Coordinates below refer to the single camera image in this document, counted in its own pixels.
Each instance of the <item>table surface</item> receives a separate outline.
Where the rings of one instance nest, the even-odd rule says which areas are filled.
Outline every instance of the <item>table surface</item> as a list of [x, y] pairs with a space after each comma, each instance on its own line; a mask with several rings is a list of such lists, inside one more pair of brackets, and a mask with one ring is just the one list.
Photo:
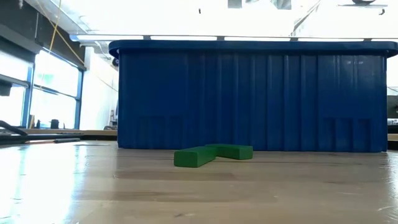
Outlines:
[[255, 152], [192, 169], [88, 141], [0, 148], [0, 223], [398, 223], [398, 153]]

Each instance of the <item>green block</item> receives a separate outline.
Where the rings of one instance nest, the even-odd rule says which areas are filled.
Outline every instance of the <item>green block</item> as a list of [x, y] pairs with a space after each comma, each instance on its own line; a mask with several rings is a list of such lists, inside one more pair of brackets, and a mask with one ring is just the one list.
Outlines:
[[174, 165], [177, 167], [200, 167], [216, 158], [213, 147], [193, 147], [174, 152]]
[[237, 146], [230, 144], [207, 144], [206, 146], [217, 149], [217, 156], [230, 159], [252, 159], [252, 146]]

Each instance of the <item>white wall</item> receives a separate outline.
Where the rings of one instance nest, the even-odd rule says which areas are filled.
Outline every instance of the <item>white wall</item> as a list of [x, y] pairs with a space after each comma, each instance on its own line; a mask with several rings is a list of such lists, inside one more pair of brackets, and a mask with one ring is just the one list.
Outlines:
[[109, 123], [110, 111], [116, 109], [119, 90], [119, 73], [91, 47], [86, 48], [81, 96], [81, 130], [102, 130]]

